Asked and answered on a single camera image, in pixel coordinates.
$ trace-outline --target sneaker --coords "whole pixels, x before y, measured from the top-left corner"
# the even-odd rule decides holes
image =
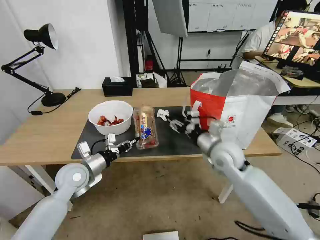
[[[296,105],[296,109],[300,114],[306,115],[309,114],[309,106],[308,105]]]
[[[294,112],[294,107],[293,107],[293,105],[286,105],[286,111],[289,112],[289,113]]]
[[[293,124],[287,121],[287,118],[284,117],[281,113],[275,113],[267,118],[267,121],[277,125],[279,127],[288,127],[292,128]]]

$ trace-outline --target computer screen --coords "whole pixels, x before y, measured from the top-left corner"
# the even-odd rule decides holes
[[[263,56],[314,66],[320,62],[320,14],[286,11]]]

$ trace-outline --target lamp shade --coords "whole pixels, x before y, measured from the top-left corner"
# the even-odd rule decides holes
[[[42,42],[49,48],[58,49],[58,39],[51,23],[43,25],[39,30],[26,29],[24,37],[31,42]]]

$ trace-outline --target white bowl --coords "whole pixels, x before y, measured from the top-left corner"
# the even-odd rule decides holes
[[[109,133],[120,135],[129,129],[132,112],[133,108],[129,103],[123,101],[106,101],[91,109],[88,119],[102,135],[108,135]],[[102,115],[111,122],[114,121],[114,115],[116,115],[118,119],[123,118],[124,121],[113,126],[101,126],[97,123]]]

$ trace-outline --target clear plastic jar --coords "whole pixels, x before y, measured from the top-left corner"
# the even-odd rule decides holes
[[[138,149],[147,149],[159,145],[156,122],[154,119],[154,108],[142,106],[133,110],[134,127],[136,137],[140,137],[137,142]]]

